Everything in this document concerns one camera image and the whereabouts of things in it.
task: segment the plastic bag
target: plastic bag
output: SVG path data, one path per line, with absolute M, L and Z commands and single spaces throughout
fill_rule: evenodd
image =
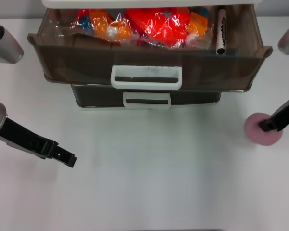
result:
M 125 45 L 208 49 L 213 37 L 209 15 L 204 7 L 81 9 L 70 29 Z

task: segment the white drawer handle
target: white drawer handle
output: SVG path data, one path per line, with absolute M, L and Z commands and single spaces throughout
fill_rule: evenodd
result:
M 123 104 L 133 109 L 168 109 L 171 101 L 168 93 L 124 92 Z
M 178 90 L 182 85 L 182 68 L 114 65 L 111 85 L 117 89 Z

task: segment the pink round object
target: pink round object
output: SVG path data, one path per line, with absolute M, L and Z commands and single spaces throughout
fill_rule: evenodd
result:
M 265 113 L 254 113 L 245 120 L 244 131 L 246 136 L 253 142 L 271 146 L 278 142 L 283 135 L 283 131 L 263 131 L 259 123 L 269 119 L 271 116 Z

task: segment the brown transparent drawer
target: brown transparent drawer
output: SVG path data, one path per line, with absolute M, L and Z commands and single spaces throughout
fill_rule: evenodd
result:
M 111 85 L 71 85 L 77 105 L 80 107 L 124 107 L 123 94 L 134 90 L 115 89 Z M 169 94 L 171 105 L 216 103 L 219 92 L 137 90 L 137 92 Z
M 263 46 L 253 5 L 229 5 L 226 9 L 226 55 L 215 54 L 215 39 L 208 50 L 161 50 L 124 47 L 80 34 L 60 36 L 63 32 L 50 22 L 70 25 L 77 12 L 73 9 L 48 9 L 38 33 L 29 34 L 28 40 L 51 82 L 110 86 L 113 65 L 180 66 L 179 91 L 247 91 L 272 47 Z M 217 7 L 212 10 L 215 20 Z M 70 21 L 61 20 L 62 15 L 65 19 L 70 15 Z

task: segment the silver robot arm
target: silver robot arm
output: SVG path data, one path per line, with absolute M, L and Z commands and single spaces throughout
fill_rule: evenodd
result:
M 14 64 L 23 57 L 24 51 L 16 39 L 0 26 L 0 62 Z M 77 158 L 60 148 L 58 143 L 41 137 L 7 117 L 5 106 L 0 103 L 0 140 L 9 146 L 36 155 L 42 159 L 55 159 L 73 167 Z
M 7 117 L 5 106 L 0 103 L 0 140 L 7 145 L 36 155 L 42 159 L 55 159 L 73 167 L 77 158 L 58 146 L 58 143 L 41 137 Z

